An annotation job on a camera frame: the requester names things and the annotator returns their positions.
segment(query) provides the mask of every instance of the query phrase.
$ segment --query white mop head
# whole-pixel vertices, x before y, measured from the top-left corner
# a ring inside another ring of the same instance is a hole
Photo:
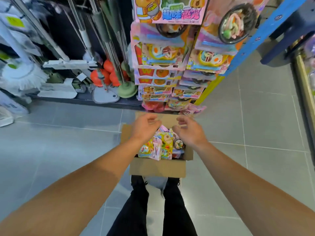
[[[6,65],[2,70],[0,86],[20,90],[38,89],[48,78],[49,76],[35,63],[21,63],[17,69],[12,69]]]

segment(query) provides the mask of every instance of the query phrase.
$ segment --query open cardboard box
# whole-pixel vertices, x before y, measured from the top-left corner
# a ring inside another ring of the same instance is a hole
[[[136,112],[136,118],[145,114],[145,112]],[[157,114],[158,119],[162,121],[162,124],[167,128],[172,128],[178,124],[176,118],[178,115],[172,114]],[[120,142],[124,143],[131,135],[132,126],[124,124],[121,130]],[[183,159],[172,159],[159,161],[150,158],[138,158],[135,157],[130,164],[130,175],[139,176],[160,176],[160,177],[186,177],[186,161],[193,160],[194,152],[189,146],[186,146]]]

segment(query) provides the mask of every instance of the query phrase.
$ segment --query store aisle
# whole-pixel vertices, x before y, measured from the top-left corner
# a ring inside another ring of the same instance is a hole
[[[315,210],[315,173],[290,66],[259,60],[255,51],[226,77],[197,120],[218,149]],[[112,149],[123,123],[134,120],[130,110],[41,101],[31,111],[0,128],[0,220]],[[82,235],[106,236],[131,190],[127,170]],[[197,154],[180,190],[199,236],[251,235]],[[148,191],[148,234],[162,235],[164,200],[158,189]]]

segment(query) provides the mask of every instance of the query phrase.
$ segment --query price tag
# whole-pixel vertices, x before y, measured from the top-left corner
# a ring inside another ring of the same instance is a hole
[[[6,19],[11,26],[25,27],[25,25],[23,24],[23,22],[20,18],[7,16]]]

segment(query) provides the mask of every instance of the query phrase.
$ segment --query forearm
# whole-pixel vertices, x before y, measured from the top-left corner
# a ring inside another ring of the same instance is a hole
[[[195,148],[223,194],[254,236],[313,235],[315,213],[210,143]]]
[[[130,139],[59,179],[2,221],[0,235],[79,235],[140,147]]]

